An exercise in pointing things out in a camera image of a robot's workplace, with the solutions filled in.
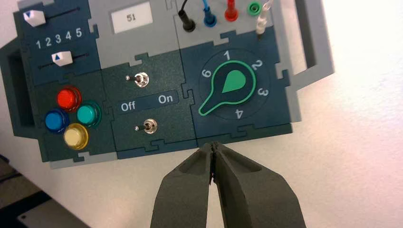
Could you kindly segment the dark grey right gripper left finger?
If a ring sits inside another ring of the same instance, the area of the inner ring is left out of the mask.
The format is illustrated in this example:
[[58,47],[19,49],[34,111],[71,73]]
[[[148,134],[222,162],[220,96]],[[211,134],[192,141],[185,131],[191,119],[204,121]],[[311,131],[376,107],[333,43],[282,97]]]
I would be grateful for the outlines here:
[[152,228],[204,228],[207,223],[212,148],[204,144],[162,180]]

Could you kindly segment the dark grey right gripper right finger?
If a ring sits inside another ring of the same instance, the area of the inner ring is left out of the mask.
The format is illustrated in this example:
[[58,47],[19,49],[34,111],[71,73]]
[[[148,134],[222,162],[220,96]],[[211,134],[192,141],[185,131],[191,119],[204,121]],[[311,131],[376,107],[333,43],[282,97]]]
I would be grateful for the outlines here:
[[213,181],[226,228],[304,228],[298,198],[280,174],[216,142]]

